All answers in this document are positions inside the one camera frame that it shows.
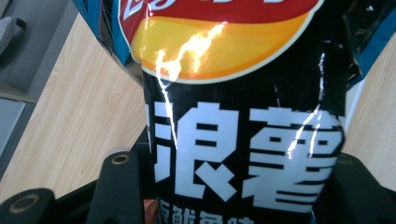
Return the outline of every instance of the black chip bag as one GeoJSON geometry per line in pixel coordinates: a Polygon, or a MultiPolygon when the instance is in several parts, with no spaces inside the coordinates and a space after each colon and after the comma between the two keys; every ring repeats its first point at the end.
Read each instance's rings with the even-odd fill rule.
{"type": "Polygon", "coordinates": [[[309,223],[394,0],[74,2],[143,85],[162,223],[309,223]]]}

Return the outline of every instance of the plastic packaging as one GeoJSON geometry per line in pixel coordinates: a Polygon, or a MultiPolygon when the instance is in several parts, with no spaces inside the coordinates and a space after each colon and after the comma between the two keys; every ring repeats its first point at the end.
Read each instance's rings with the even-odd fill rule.
{"type": "Polygon", "coordinates": [[[162,223],[309,223],[394,0],[74,1],[143,85],[162,223]]]}

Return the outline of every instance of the wooden table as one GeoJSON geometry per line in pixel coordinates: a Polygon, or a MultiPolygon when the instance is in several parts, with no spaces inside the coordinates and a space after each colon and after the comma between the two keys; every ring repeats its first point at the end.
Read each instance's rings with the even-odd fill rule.
{"type": "MultiPolygon", "coordinates": [[[[396,189],[396,38],[369,75],[345,151],[396,189]]],[[[93,181],[113,147],[130,147],[146,124],[141,88],[78,16],[0,183],[0,202],[32,188],[60,197],[93,181]]]]}
{"type": "Polygon", "coordinates": [[[0,0],[0,17],[3,16],[4,11],[9,3],[9,0],[0,0]]]}

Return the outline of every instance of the lay's chips bag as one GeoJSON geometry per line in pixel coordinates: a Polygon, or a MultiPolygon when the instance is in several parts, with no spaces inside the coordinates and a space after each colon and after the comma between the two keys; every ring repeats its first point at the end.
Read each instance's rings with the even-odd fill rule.
{"type": "Polygon", "coordinates": [[[74,1],[143,85],[162,223],[309,223],[394,0],[74,1]]]}

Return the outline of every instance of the lay's logo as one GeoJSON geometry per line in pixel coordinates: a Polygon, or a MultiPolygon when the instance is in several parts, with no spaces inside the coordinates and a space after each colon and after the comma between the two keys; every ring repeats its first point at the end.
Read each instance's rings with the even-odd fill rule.
{"type": "Polygon", "coordinates": [[[248,74],[282,54],[324,0],[121,0],[134,60],[156,77],[205,84],[248,74]]]}

